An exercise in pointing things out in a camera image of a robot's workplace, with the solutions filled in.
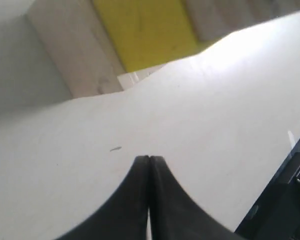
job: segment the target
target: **white surface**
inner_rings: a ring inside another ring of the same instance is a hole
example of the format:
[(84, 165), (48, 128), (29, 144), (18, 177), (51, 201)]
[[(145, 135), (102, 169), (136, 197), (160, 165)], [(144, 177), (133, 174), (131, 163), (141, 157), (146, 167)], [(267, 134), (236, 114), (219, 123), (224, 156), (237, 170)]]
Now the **white surface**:
[[(36, 61), (21, 54), (28, 67), (7, 79), (26, 79), (30, 89), (45, 73), (66, 98), (42, 48), (28, 51), (45, 68), (26, 75)], [(36, 98), (11, 89), (16, 103), (0, 95), (0, 240), (65, 233), (145, 154), (164, 156), (193, 199), (234, 230), (291, 150), (288, 131), (300, 137), (300, 14), (233, 34), (125, 92), (26, 107), (20, 99)]]

